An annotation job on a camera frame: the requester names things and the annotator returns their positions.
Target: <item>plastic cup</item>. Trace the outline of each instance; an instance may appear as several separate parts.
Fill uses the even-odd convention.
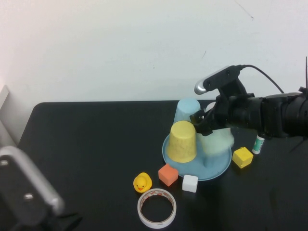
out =
[[[205,111],[209,111],[215,105],[215,102],[210,103]],[[231,148],[234,144],[234,137],[231,134],[230,128],[213,130],[213,133],[208,136],[197,134],[198,140],[201,142],[202,149],[205,153],[204,166],[211,167],[222,156],[225,151]]]
[[[196,130],[190,122],[179,121],[172,125],[167,154],[180,163],[192,161],[197,156]]]
[[[201,109],[200,103],[196,99],[182,99],[178,102],[173,124],[179,121],[191,122],[189,116]]]

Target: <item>small bottle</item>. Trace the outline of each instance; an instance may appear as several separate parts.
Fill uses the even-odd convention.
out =
[[[264,138],[259,137],[259,136],[257,135],[256,141],[255,141],[255,145],[254,145],[254,147],[252,148],[252,152],[253,152],[254,154],[259,154],[259,153],[260,153],[261,148],[262,148],[262,145],[263,145],[263,142],[264,142]]]

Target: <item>yellow duck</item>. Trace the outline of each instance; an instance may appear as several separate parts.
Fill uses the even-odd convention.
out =
[[[133,185],[137,192],[143,193],[152,187],[152,180],[148,174],[142,172],[134,179]]]

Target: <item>blue plate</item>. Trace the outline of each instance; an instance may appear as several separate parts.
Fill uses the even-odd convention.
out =
[[[197,156],[195,159],[187,163],[179,163],[171,160],[167,155],[168,145],[169,135],[163,144],[163,158],[166,163],[179,171],[181,177],[184,177],[184,175],[197,176],[200,181],[214,179],[227,170],[232,159],[231,148],[218,155],[206,157],[201,143],[197,140]]]

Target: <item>black cable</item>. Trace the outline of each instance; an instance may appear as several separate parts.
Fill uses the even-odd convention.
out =
[[[283,94],[283,90],[278,86],[278,84],[272,80],[271,77],[269,77],[264,71],[262,71],[261,69],[257,68],[256,66],[253,66],[253,65],[239,65],[239,67],[242,69],[246,68],[246,67],[251,67],[251,68],[254,68],[255,70],[257,70],[258,72],[262,73],[266,78],[268,78],[277,88],[278,90]]]
[[[308,88],[307,56],[306,56],[306,88]]]

